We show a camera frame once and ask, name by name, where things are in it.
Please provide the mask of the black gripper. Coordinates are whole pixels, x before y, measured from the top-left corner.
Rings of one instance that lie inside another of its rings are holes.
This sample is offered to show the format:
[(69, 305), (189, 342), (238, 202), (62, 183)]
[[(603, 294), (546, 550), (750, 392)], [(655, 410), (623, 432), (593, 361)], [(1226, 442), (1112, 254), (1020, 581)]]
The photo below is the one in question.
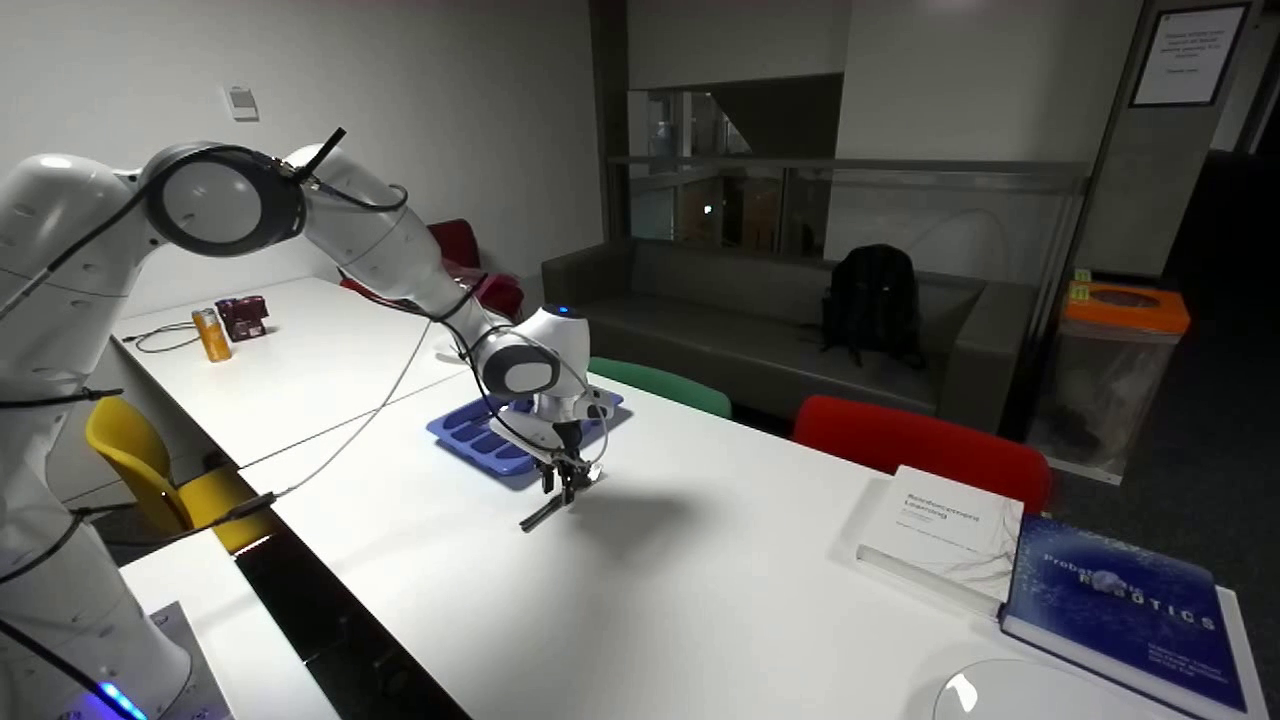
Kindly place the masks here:
[(593, 485), (593, 461), (584, 457), (584, 438), (587, 438), (584, 419), (555, 424), (558, 449), (553, 454), (546, 475), (558, 490), (587, 490)]

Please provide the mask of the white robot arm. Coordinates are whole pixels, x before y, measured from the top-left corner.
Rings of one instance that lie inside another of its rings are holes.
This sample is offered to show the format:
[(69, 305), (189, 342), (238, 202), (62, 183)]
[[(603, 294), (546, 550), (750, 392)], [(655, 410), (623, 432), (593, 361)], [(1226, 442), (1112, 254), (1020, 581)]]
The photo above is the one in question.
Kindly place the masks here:
[(0, 204), (0, 700), (5, 720), (119, 720), (171, 708), (190, 659), (122, 586), (95, 527), (52, 490), (46, 454), (86, 397), (141, 264), (175, 243), (249, 258), (303, 235), (375, 301), (456, 342), (497, 424), (544, 461), (576, 454), (587, 410), (587, 328), (553, 314), (511, 323), (479, 305), (407, 208), (407, 193), (334, 142), (265, 155), (245, 146), (171, 146), (119, 172), (42, 151), (15, 164)]

